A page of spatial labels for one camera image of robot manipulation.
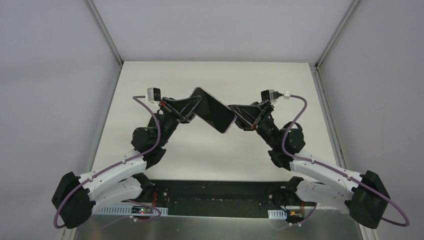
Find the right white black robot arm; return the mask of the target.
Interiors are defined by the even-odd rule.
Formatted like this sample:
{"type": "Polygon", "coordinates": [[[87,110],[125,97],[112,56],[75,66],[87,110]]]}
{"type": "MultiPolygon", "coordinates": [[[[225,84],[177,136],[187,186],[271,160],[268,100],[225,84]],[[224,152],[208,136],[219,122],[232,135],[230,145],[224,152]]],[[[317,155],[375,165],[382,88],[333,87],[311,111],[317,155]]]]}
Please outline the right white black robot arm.
{"type": "Polygon", "coordinates": [[[390,197],[380,176],[347,170],[324,161],[305,150],[303,129],[297,122],[282,128],[275,125],[273,105],[268,101],[250,105],[232,104],[235,124],[244,131],[256,133],[270,146],[268,154],[278,167],[314,179],[293,177],[284,190],[284,200],[290,205],[300,201],[314,202],[348,213],[357,223],[377,229],[387,209],[390,197]]]}

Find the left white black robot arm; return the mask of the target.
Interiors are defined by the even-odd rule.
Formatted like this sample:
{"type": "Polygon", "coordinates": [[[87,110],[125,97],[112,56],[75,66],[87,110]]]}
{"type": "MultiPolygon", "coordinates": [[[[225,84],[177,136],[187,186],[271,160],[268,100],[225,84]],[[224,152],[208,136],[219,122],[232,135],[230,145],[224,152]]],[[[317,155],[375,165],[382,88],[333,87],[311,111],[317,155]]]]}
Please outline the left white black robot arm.
{"type": "Polygon", "coordinates": [[[146,183],[145,170],[156,165],[166,153],[165,144],[180,124],[188,124],[195,116],[202,97],[157,99],[159,110],[153,112],[141,96],[133,99],[151,115],[145,127],[132,133],[131,150],[122,158],[98,170],[80,175],[72,171],[60,179],[51,202],[56,209],[53,225],[57,229],[73,229],[108,204],[138,199],[147,202],[153,189],[146,183]]]}

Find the black smartphone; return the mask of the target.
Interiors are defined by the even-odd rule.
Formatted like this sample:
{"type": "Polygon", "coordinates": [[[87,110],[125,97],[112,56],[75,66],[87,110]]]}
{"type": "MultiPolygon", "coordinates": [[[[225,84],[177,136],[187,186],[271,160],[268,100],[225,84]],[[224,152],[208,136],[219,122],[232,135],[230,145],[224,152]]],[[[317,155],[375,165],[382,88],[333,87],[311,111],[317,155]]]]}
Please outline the black smartphone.
{"type": "Polygon", "coordinates": [[[195,114],[221,134],[226,133],[237,118],[227,105],[201,87],[196,87],[191,97],[201,97],[195,114]]]}

